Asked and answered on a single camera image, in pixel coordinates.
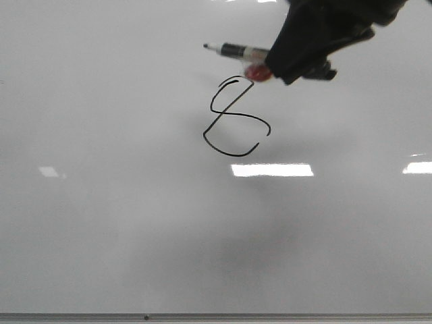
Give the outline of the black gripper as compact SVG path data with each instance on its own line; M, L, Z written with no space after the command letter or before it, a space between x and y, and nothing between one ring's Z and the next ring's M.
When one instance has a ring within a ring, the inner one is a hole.
M286 20L266 58L271 73L290 85L299 78L330 81L328 56L374 36L371 24L388 26L405 0L287 1Z

